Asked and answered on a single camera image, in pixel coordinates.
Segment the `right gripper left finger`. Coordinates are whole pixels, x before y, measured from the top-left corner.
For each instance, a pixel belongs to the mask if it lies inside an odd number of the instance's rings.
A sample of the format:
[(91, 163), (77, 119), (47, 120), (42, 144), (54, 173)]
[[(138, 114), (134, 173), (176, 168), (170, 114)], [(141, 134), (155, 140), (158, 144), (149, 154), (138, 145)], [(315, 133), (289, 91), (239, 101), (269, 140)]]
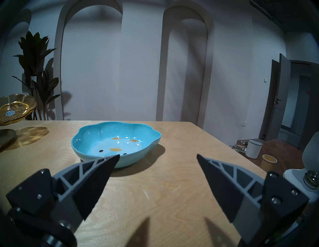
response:
[(7, 234), (73, 234), (98, 202), (120, 160), (113, 155), (73, 164), (55, 175), (41, 169), (26, 178), (6, 198), (11, 210), (5, 217)]

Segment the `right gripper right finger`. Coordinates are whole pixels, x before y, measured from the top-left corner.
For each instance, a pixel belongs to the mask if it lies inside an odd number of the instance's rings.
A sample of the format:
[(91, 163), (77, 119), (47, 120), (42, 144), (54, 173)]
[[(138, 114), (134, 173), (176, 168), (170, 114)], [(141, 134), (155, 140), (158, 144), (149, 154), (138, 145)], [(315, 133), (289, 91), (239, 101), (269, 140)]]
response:
[(209, 187), (244, 245), (277, 244), (309, 197), (275, 171), (265, 179), (244, 167), (197, 154)]

